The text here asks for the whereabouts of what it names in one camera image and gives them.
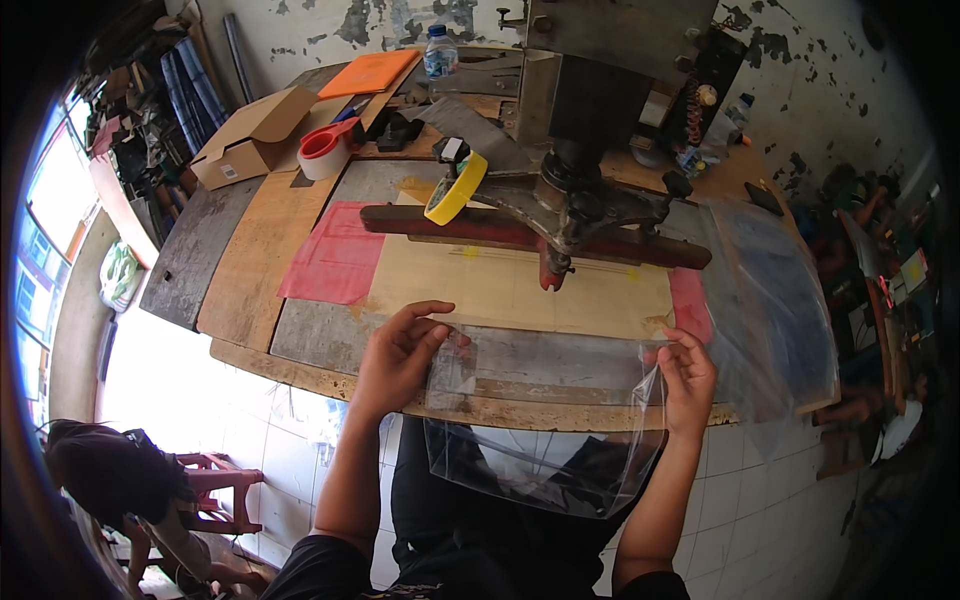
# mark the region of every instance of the plastic bottle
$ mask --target plastic bottle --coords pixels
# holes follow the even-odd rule
[[[449,77],[457,72],[460,57],[457,53],[457,44],[446,34],[445,25],[431,25],[427,32],[430,40],[426,43],[423,53],[423,68],[426,76],[432,81]]]
[[[754,105],[754,97],[750,94],[740,94],[736,102],[731,102],[724,114],[730,117],[737,131],[743,133],[743,128],[750,122],[750,107]]]

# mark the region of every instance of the metal plate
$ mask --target metal plate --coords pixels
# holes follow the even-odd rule
[[[716,0],[532,0],[527,47],[599,60],[679,87],[686,74],[674,58],[697,58],[684,34],[706,32],[716,6]],[[544,18],[549,31],[541,33]]]

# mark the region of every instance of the plastic bag with green items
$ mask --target plastic bag with green items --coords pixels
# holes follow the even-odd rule
[[[100,300],[117,312],[127,310],[142,277],[130,246],[120,240],[113,242],[100,265]]]

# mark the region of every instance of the hand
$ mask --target hand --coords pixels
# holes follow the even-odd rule
[[[448,325],[426,316],[454,308],[453,302],[440,300],[407,304],[373,332],[360,362],[351,413],[380,422],[414,399],[430,360],[450,332]],[[469,342],[467,336],[458,339],[460,345]]]
[[[667,386],[666,428],[671,439],[699,444],[717,387],[717,368],[703,343],[690,333],[665,327],[663,334],[677,342],[657,353]]]

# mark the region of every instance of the red tape dispenser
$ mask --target red tape dispenser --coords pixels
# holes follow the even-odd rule
[[[302,137],[297,161],[309,180],[325,180],[340,173],[350,155],[360,150],[366,141],[360,117],[351,117]]]

